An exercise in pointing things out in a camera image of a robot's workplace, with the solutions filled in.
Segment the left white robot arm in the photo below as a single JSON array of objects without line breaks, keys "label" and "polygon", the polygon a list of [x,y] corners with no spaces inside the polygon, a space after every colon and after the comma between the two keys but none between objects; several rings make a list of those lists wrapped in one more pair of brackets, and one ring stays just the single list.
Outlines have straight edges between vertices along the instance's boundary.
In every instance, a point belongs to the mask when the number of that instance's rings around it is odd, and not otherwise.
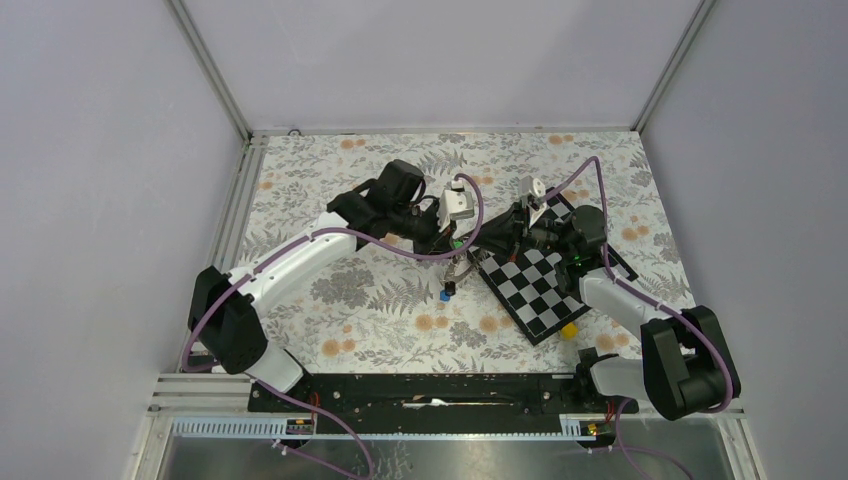
[{"label": "left white robot arm", "polygon": [[375,179],[336,196],[325,212],[281,246],[242,267],[214,266],[195,279],[188,343],[200,343],[212,357],[186,372],[221,368],[247,374],[272,386],[272,398],[288,411],[309,401],[304,369],[287,351],[270,345],[261,321],[294,287],[324,267],[392,234],[413,243],[408,257],[442,259],[455,249],[456,223],[475,213],[474,195],[460,178],[452,180],[427,208],[421,170],[402,161],[388,163]]}]

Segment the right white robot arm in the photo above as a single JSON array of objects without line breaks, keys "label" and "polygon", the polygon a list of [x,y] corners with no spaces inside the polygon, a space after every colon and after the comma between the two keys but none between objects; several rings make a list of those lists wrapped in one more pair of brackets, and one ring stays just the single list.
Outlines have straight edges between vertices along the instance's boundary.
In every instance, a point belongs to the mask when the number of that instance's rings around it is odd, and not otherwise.
[{"label": "right white robot arm", "polygon": [[536,222],[514,205],[486,222],[473,245],[484,281],[519,328],[538,343],[595,310],[638,337],[639,359],[585,353],[575,402],[597,412],[613,397],[650,402],[667,420],[726,408],[741,381],[715,313],[675,310],[613,265],[606,217],[593,206],[562,207]]}]

